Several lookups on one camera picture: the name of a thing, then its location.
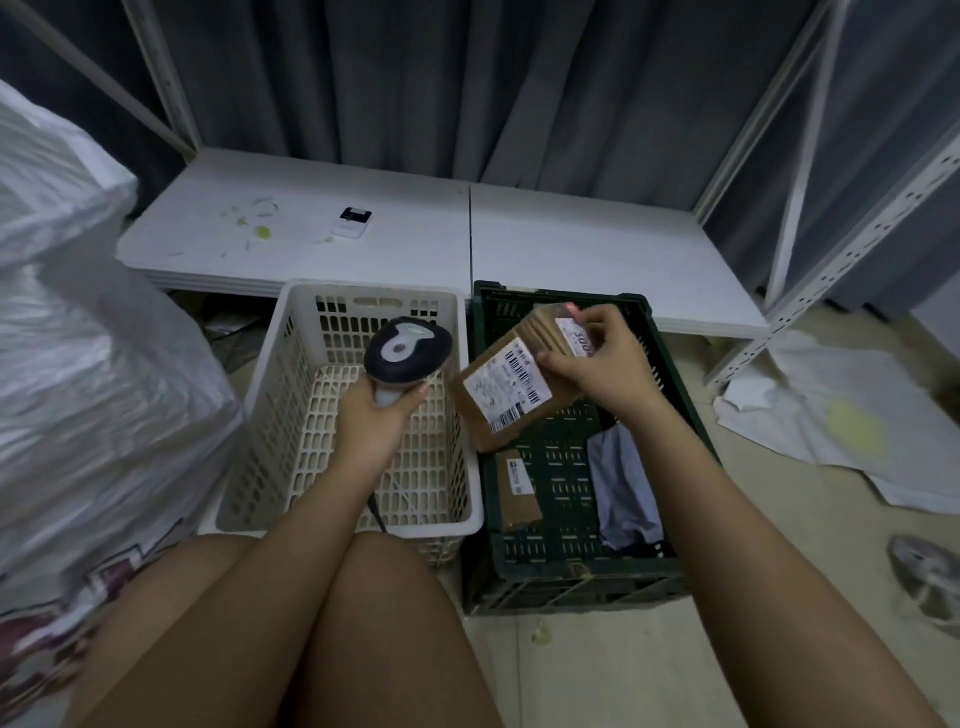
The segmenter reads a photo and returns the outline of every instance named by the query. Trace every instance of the metal shelf frame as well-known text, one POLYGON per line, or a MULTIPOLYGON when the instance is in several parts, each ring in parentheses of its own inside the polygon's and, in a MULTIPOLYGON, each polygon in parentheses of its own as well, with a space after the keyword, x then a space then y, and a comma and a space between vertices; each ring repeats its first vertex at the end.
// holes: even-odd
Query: metal shelf frame
MULTIPOLYGON (((821 0, 808 18, 777 74, 761 96, 723 162, 706 187, 693 214, 703 226, 743 167, 784 101, 812 68, 817 69, 814 90, 804 121, 790 194, 783 213, 777 253, 768 286, 765 316, 768 328, 755 339, 738 342, 706 383, 730 381, 763 353, 775 337, 793 325, 819 302, 890 232, 920 207, 930 194, 960 169, 960 122, 945 133, 914 167, 865 214, 823 259, 796 285, 782 295, 804 195, 813 164, 820 126, 827 103, 830 78, 851 0, 821 0)), ((157 119, 103 69, 71 44, 65 36, 22 0, 0 0, 0 9, 22 22, 42 42, 93 81, 107 95, 178 150, 188 161, 203 142, 180 77, 167 48, 153 0, 123 0, 133 32, 150 69, 156 91, 173 129, 157 119)))

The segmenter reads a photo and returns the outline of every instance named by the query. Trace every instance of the left hand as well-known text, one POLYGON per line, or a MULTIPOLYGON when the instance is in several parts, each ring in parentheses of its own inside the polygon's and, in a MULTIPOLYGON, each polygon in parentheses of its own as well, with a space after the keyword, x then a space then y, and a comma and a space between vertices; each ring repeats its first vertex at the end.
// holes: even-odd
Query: left hand
POLYGON ((403 428, 426 401, 429 388, 424 382, 389 407, 380 408, 373 403, 373 382, 360 375, 340 400, 330 469, 346 474, 350 482, 362 483, 365 495, 372 493, 400 447, 403 428))

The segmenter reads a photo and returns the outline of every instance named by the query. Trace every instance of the small cardboard package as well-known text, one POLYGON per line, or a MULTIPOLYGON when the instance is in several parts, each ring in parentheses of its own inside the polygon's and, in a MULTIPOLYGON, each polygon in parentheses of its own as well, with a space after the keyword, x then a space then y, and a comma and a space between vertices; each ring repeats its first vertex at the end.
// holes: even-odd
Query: small cardboard package
POLYGON ((496 483, 500 494, 500 517, 503 532, 532 526, 543 520, 537 491, 534 489, 523 456, 515 449, 496 454, 496 483))
POLYGON ((479 452, 509 444, 534 420, 559 412, 583 393, 540 368, 540 352, 591 356, 587 332, 564 303, 534 308, 451 384, 457 410, 479 452))

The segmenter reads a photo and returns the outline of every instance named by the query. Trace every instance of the leg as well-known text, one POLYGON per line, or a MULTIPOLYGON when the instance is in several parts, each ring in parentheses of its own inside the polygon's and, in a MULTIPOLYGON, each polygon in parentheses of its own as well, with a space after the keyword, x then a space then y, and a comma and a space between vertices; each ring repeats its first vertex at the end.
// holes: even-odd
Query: leg
POLYGON ((78 725, 190 605, 256 543, 201 536, 137 576, 113 606, 90 649, 63 725, 78 725))
POLYGON ((501 726, 463 624, 418 554, 353 538, 287 695, 295 726, 501 726))

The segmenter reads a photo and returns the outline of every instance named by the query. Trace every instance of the floor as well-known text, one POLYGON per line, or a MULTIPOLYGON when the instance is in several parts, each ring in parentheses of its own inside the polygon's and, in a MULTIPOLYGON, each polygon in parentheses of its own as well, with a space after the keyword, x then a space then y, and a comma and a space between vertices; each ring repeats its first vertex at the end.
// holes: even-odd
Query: floor
MULTIPOLYGON (((956 373, 915 325, 811 310, 798 325, 822 343, 896 354, 928 388, 956 373)), ((703 376, 719 352, 701 338, 667 345, 733 480, 818 567, 893 650, 947 722, 960 728, 960 640, 924 621, 887 564, 890 536, 960 551, 960 519, 884 505, 858 473, 764 449, 716 423, 703 376)), ((249 375, 245 367, 235 376, 249 375)), ((442 574, 448 584, 454 573, 442 574)), ((467 630, 509 728, 742 726, 690 598, 643 611, 469 618, 467 630)))

